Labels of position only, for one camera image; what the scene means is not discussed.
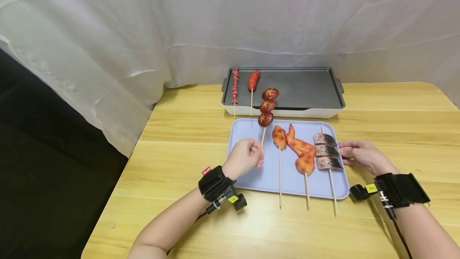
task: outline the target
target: black wristband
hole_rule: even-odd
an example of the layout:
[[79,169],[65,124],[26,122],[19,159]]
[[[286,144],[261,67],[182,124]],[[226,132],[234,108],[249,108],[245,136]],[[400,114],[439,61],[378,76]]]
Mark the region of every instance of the black wristband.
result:
[[227,187],[233,185],[234,181],[225,177],[222,166],[217,166],[208,173],[198,183],[198,187],[204,199],[209,202],[219,198]]

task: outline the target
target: white curtain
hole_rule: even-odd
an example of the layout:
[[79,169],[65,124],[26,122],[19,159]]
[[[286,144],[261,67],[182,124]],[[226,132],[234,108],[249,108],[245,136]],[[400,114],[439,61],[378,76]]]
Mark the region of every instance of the white curtain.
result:
[[460,0],[0,0],[0,48],[130,156],[163,87],[239,66],[425,81],[460,104]]

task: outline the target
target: wood grain surface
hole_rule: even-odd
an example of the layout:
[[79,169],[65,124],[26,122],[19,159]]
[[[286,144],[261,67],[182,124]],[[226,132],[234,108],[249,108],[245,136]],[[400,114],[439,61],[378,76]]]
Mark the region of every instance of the wood grain surface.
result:
[[[425,83],[343,84],[346,108],[329,120],[339,140],[366,139],[400,171],[412,172],[432,199],[429,210],[460,243],[460,111]],[[221,86],[166,90],[134,149],[84,259],[126,258],[141,229],[226,159],[233,115]],[[372,181],[346,166],[350,186]],[[405,251],[378,198],[333,202],[242,190],[248,206],[226,203],[203,217],[171,258],[396,258]]]

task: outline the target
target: wrist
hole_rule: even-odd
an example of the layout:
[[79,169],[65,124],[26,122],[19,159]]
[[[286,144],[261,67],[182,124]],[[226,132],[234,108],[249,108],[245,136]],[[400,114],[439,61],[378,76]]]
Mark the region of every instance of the wrist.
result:
[[400,174],[399,170],[394,165],[375,169],[375,176],[379,176],[379,175],[383,175],[387,173]]
[[222,172],[224,173],[225,177],[228,177],[233,181],[235,181],[238,178],[238,176],[234,174],[231,168],[228,167],[228,164],[224,164],[222,166]]

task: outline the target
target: hand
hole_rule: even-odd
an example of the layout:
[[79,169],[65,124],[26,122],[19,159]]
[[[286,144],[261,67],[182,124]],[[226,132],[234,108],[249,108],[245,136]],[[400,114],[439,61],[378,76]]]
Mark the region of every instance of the hand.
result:
[[390,159],[369,141],[340,142],[339,153],[344,164],[364,167],[374,176],[385,173],[399,174],[399,170]]
[[230,152],[227,161],[222,165],[225,176],[236,180],[254,166],[260,167],[264,162],[264,151],[255,139],[238,141]]

